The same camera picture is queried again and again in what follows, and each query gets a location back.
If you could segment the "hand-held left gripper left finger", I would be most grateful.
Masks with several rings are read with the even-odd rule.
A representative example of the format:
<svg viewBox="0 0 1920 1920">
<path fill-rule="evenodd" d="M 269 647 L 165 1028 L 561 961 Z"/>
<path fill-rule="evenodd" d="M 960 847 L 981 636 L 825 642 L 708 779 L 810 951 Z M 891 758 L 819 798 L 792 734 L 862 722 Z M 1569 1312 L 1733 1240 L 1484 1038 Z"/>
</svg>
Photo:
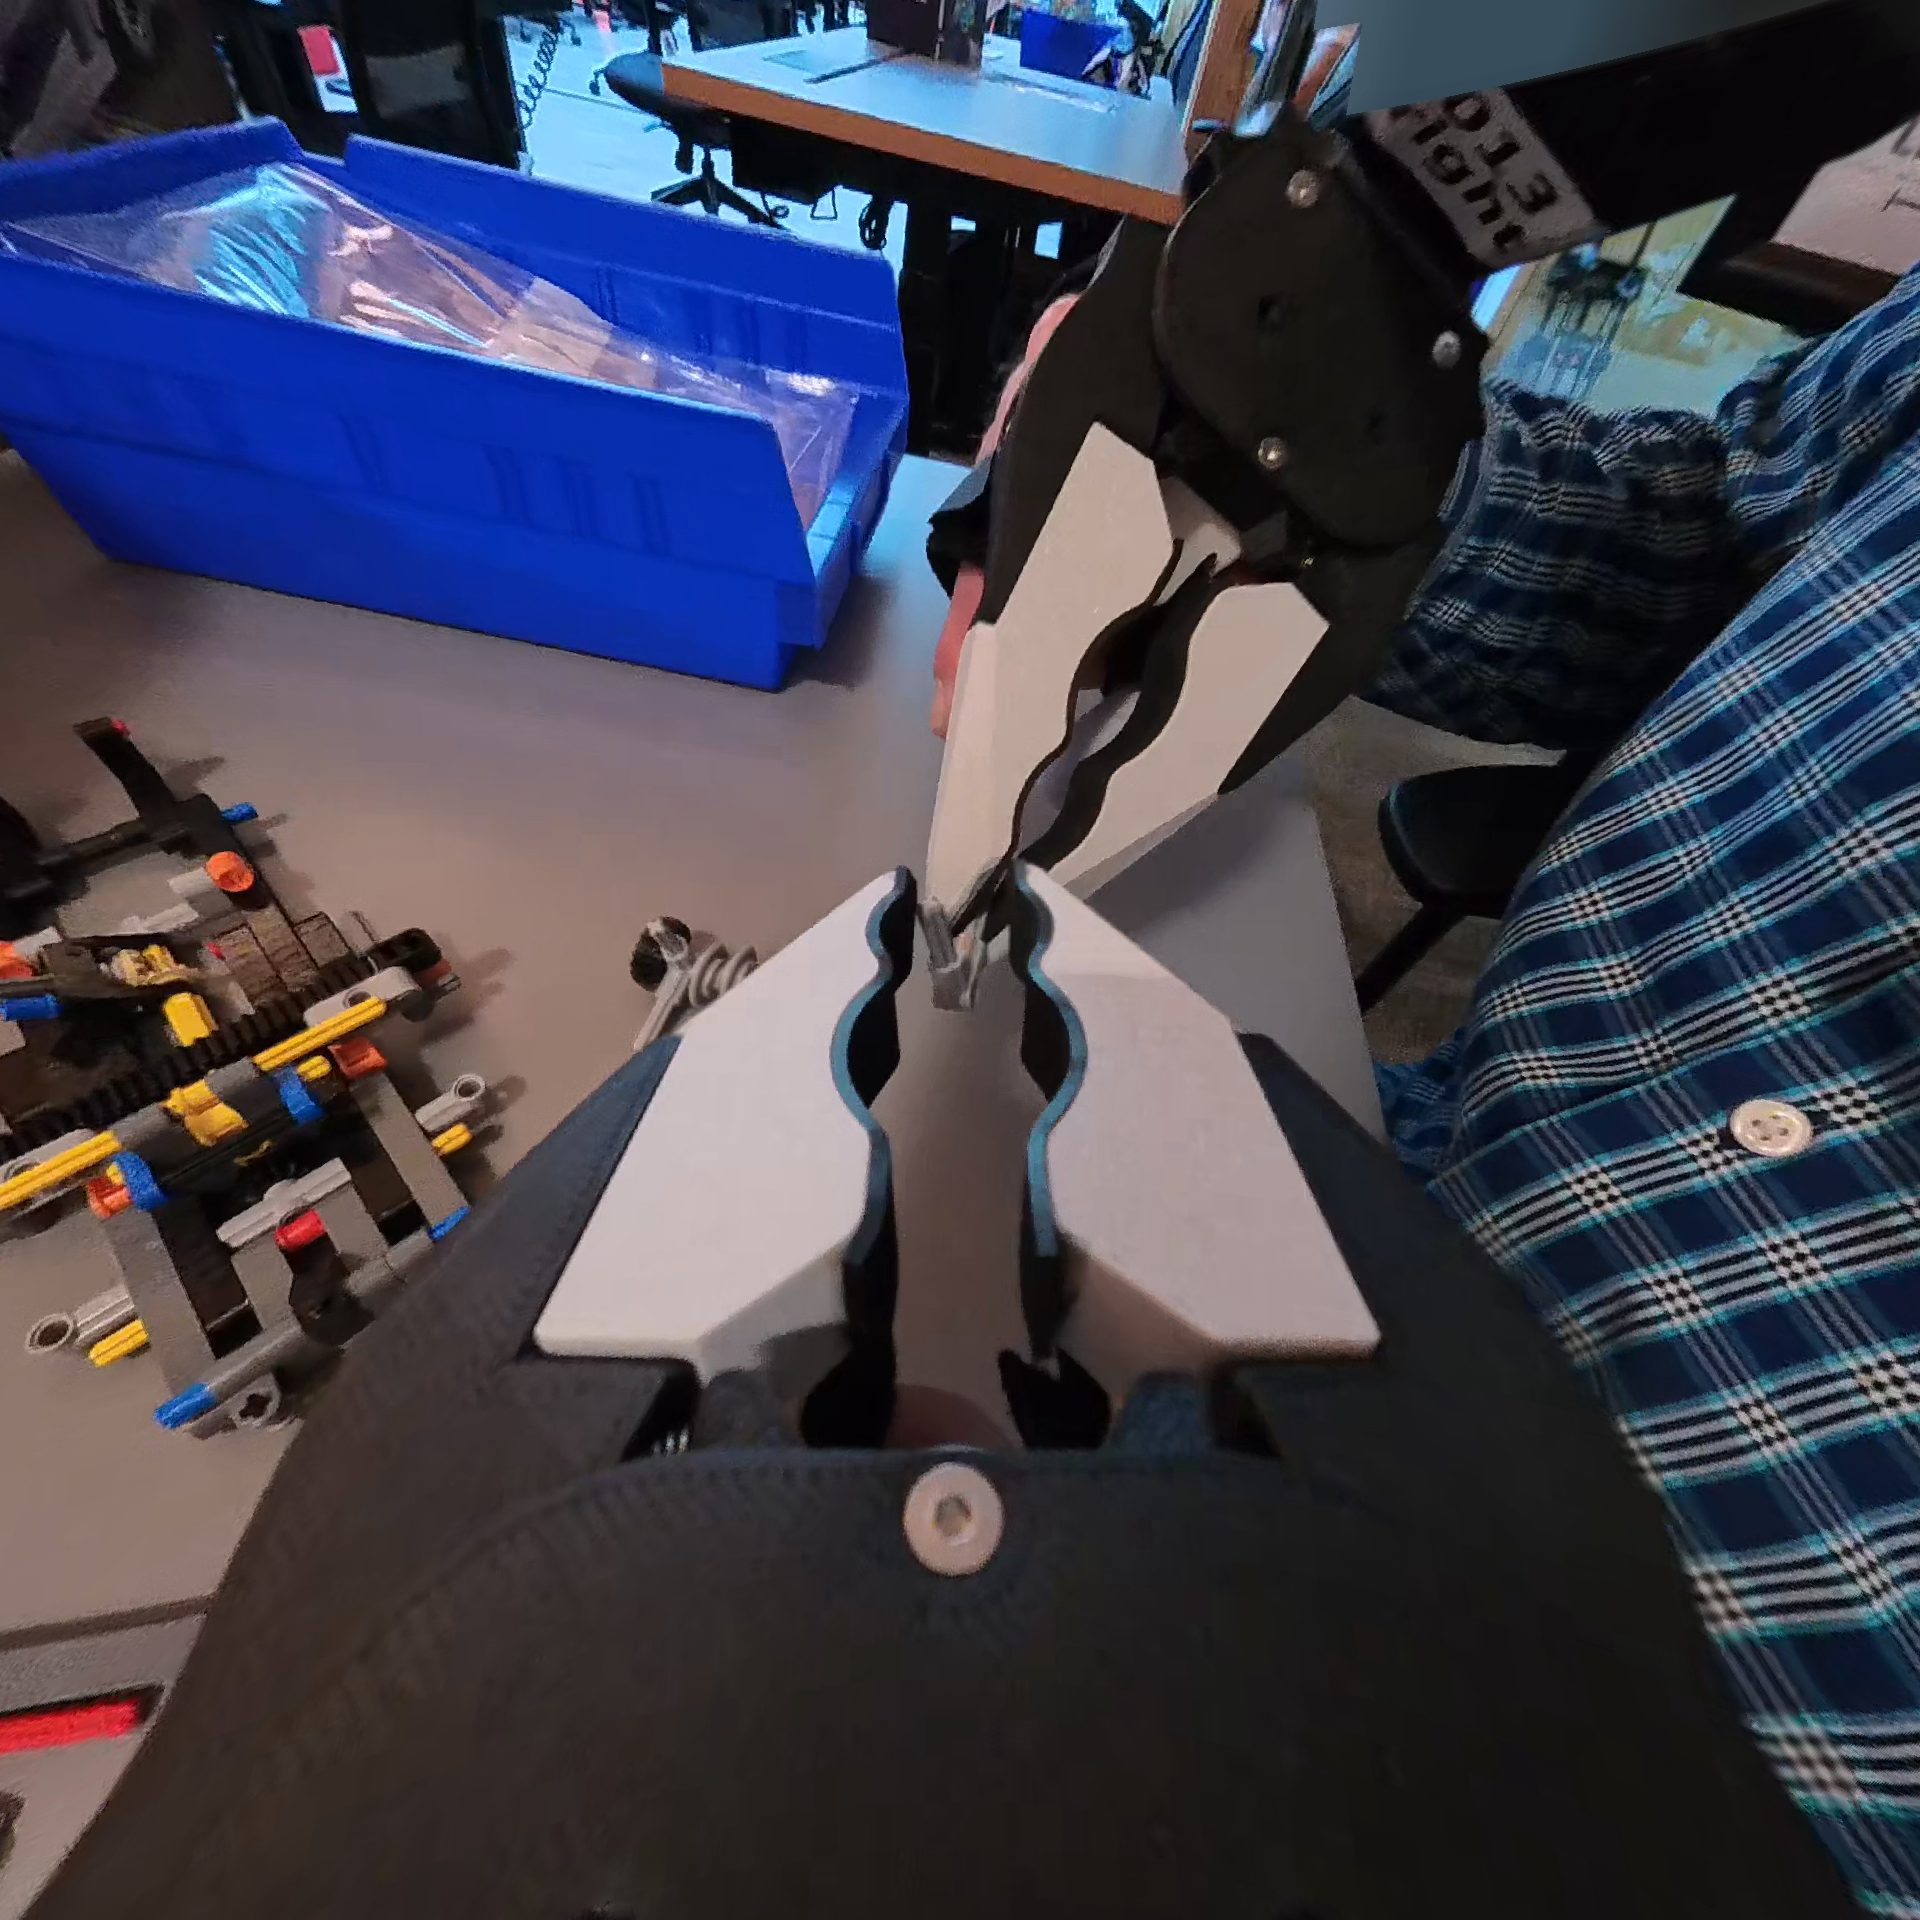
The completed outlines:
<svg viewBox="0 0 1920 1920">
<path fill-rule="evenodd" d="M 542 1315 L 540 1354 L 816 1386 L 893 1327 L 893 1155 L 918 889 L 891 870 L 699 1014 Z"/>
</svg>

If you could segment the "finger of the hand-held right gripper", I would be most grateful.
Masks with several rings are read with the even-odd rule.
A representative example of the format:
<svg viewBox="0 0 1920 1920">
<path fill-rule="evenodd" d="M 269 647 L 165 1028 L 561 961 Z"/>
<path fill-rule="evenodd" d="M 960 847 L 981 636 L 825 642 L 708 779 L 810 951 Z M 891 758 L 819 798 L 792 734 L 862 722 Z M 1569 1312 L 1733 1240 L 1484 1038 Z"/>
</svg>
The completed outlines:
<svg viewBox="0 0 1920 1920">
<path fill-rule="evenodd" d="M 1326 632 L 1296 583 L 1194 574 L 1156 611 L 1133 686 L 1092 710 L 1026 862 L 1097 889 L 1165 844 L 1211 808 Z"/>
<path fill-rule="evenodd" d="M 968 636 L 923 860 L 923 904 L 969 908 L 1017 851 L 1024 793 L 1072 734 L 1100 636 L 1158 602 L 1182 567 L 1153 460 L 1101 424 L 1072 457 L 996 616 Z"/>
</svg>

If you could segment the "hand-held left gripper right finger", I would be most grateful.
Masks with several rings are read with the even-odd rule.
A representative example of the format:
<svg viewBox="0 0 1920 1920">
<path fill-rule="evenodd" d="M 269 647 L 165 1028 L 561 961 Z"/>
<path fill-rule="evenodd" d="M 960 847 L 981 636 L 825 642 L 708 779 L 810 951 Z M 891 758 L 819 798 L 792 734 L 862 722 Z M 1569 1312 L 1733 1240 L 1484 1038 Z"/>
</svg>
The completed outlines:
<svg viewBox="0 0 1920 1920">
<path fill-rule="evenodd" d="M 1010 875 L 1024 1144 L 1017 1428 L 1155 1376 L 1363 1361 L 1381 1332 L 1233 1023 L 1042 872 Z"/>
</svg>

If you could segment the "grey lego axle connector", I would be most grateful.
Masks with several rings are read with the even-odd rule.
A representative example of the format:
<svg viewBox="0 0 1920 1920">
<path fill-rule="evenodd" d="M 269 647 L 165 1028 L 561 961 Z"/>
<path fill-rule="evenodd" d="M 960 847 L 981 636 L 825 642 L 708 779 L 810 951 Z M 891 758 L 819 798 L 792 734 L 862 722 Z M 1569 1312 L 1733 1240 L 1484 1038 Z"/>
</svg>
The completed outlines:
<svg viewBox="0 0 1920 1920">
<path fill-rule="evenodd" d="M 918 902 L 918 938 L 926 955 L 929 994 L 941 1014 L 962 1015 L 976 1007 L 978 980 L 992 946 L 978 924 L 978 915 L 957 924 L 939 904 L 931 899 Z"/>
</svg>

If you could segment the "person's right forearm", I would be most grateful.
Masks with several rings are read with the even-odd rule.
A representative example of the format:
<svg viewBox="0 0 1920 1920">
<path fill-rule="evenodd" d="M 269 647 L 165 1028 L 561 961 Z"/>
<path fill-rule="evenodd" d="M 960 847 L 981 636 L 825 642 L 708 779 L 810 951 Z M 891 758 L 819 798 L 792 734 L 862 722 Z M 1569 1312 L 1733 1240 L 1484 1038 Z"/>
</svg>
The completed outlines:
<svg viewBox="0 0 1920 1920">
<path fill-rule="evenodd" d="M 1480 745 L 1605 747 L 1806 539 L 1790 404 L 1813 361 L 1776 358 L 1712 416 L 1498 382 L 1360 697 Z"/>
</svg>

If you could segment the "lego car chassis assembly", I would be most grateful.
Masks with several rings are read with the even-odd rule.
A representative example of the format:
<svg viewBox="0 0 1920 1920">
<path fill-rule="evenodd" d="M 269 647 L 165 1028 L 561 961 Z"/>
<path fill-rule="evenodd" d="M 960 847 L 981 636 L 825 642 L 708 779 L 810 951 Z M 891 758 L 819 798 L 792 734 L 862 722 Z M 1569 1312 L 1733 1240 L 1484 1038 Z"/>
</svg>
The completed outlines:
<svg viewBox="0 0 1920 1920">
<path fill-rule="evenodd" d="M 251 808 L 173 787 L 118 719 L 74 731 L 130 817 L 57 841 L 3 808 L 3 1223 L 90 1218 L 112 1283 L 26 1347 L 152 1355 L 170 1433 L 267 1426 L 469 1218 L 490 1082 L 394 1082 L 392 1031 L 459 987 L 426 931 L 291 915 Z"/>
</svg>

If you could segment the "person's right hand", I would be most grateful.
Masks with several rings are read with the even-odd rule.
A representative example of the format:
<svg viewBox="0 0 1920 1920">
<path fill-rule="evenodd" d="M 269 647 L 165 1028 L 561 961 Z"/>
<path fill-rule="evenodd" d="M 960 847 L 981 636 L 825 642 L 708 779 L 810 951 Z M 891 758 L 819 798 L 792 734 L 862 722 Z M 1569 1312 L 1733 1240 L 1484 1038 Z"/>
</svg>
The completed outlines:
<svg viewBox="0 0 1920 1920">
<path fill-rule="evenodd" d="M 1051 300 L 1042 314 L 1038 316 L 1035 326 L 1030 328 L 1026 343 L 1021 347 L 1021 358 L 1016 364 L 1016 370 L 1006 378 L 996 411 L 990 422 L 987 434 L 982 439 L 982 450 L 992 452 L 1004 439 L 1004 431 L 1010 424 L 1010 416 L 1017 407 L 1017 400 L 1024 392 L 1026 379 L 1030 378 L 1035 364 L 1041 361 L 1044 347 L 1050 346 L 1051 337 L 1065 323 L 1065 319 L 1076 307 L 1080 292 L 1068 292 Z M 986 574 L 978 566 L 962 566 L 956 572 L 956 583 L 948 595 L 948 611 L 944 618 L 944 627 L 932 651 L 932 696 L 929 710 L 929 724 L 938 738 L 946 738 L 948 716 L 953 706 L 953 686 L 957 665 L 965 654 L 968 636 L 976 622 L 981 595 L 986 590 Z"/>
</svg>

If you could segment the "black stool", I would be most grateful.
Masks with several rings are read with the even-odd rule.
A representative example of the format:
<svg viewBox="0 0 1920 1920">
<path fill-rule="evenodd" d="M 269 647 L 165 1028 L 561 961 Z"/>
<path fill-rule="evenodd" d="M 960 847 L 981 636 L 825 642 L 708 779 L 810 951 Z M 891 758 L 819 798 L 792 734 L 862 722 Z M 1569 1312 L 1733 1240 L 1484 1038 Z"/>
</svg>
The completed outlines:
<svg viewBox="0 0 1920 1920">
<path fill-rule="evenodd" d="M 1499 921 L 1547 831 L 1598 767 L 1484 763 L 1417 776 L 1381 801 L 1381 851 L 1416 915 L 1355 979 L 1366 1015 L 1460 921 Z"/>
</svg>

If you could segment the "small blue bin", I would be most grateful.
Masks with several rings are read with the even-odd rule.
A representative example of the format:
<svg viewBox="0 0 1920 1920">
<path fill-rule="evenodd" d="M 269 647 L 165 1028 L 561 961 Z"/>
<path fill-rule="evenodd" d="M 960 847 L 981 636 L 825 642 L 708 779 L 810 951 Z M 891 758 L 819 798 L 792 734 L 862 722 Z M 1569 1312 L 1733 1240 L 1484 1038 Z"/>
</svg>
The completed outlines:
<svg viewBox="0 0 1920 1920">
<path fill-rule="evenodd" d="M 1065 81 L 1082 81 L 1109 52 L 1125 52 L 1133 38 L 1118 6 L 1019 3 L 1019 67 Z"/>
</svg>

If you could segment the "wooden table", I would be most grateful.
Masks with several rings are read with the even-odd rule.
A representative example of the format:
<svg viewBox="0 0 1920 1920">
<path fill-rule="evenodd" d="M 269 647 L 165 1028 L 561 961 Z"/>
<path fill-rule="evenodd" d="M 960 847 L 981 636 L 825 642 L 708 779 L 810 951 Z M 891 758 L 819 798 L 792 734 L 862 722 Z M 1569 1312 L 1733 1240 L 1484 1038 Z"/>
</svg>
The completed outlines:
<svg viewBox="0 0 1920 1920">
<path fill-rule="evenodd" d="M 1184 123 L 1165 102 L 1021 70 L 939 65 L 862 27 L 665 58 L 668 96 L 770 128 L 1008 186 L 1076 208 L 1174 224 Z"/>
</svg>

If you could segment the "person's plaid shirt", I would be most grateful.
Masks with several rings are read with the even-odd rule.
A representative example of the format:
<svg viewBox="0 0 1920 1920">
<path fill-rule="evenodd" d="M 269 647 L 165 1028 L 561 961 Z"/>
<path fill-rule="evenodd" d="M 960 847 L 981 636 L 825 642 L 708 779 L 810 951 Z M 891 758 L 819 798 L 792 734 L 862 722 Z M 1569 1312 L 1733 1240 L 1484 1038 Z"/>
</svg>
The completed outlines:
<svg viewBox="0 0 1920 1920">
<path fill-rule="evenodd" d="M 1377 1078 L 1664 1500 L 1858 1904 L 1915 1916 L 1917 275 L 1806 346 L 1806 539 L 1566 754 L 1458 1031 Z"/>
</svg>

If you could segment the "blue plastic bin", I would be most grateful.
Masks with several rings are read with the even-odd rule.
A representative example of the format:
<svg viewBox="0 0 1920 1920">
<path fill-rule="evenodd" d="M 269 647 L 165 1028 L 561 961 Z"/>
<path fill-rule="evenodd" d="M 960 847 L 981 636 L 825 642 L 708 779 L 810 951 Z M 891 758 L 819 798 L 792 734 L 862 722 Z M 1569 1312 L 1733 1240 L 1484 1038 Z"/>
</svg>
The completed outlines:
<svg viewBox="0 0 1920 1920">
<path fill-rule="evenodd" d="M 81 246 L 308 170 L 643 346 L 853 403 L 819 482 L 753 414 L 221 303 Z M 877 256 L 278 121 L 5 162 L 5 438 L 116 561 L 708 682 L 825 642 L 906 452 Z"/>
</svg>

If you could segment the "black office chair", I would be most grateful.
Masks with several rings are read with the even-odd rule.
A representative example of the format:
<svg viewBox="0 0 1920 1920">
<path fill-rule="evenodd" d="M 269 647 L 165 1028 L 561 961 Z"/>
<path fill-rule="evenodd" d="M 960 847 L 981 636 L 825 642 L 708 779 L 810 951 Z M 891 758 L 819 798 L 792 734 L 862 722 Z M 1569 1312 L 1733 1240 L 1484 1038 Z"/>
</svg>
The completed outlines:
<svg viewBox="0 0 1920 1920">
<path fill-rule="evenodd" d="M 656 187 L 653 204 L 693 208 L 712 217 L 732 211 L 748 224 L 766 228 L 785 224 L 785 207 L 766 198 L 750 199 L 716 174 L 714 158 L 732 152 L 729 119 L 714 107 L 674 96 L 665 87 L 665 67 L 659 55 L 633 50 L 602 62 L 589 75 L 589 94 L 617 99 L 674 136 L 680 180 Z"/>
</svg>

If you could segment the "clear plastic sheet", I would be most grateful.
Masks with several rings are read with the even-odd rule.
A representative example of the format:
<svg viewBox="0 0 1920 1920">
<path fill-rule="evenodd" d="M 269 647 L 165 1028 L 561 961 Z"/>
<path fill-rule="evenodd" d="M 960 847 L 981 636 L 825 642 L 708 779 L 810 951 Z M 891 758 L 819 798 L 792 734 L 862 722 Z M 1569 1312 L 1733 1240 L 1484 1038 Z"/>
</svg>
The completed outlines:
<svg viewBox="0 0 1920 1920">
<path fill-rule="evenodd" d="M 651 284 L 625 320 L 606 320 L 554 279 L 378 211 L 306 162 L 251 162 L 121 208 L 8 215 L 3 232 L 5 256 L 754 416 L 774 432 L 802 524 L 857 414 L 837 378 L 696 343 Z"/>
</svg>

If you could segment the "red plastic strip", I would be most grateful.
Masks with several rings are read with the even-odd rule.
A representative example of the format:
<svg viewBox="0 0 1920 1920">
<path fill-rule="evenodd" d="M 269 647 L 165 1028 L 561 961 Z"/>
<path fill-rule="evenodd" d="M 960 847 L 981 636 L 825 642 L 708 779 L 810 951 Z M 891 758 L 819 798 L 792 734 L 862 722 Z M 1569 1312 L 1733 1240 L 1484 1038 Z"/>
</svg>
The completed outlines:
<svg viewBox="0 0 1920 1920">
<path fill-rule="evenodd" d="M 124 1687 L 3 1710 L 3 1759 L 57 1753 L 81 1745 L 121 1743 L 146 1731 L 161 1687 Z"/>
</svg>

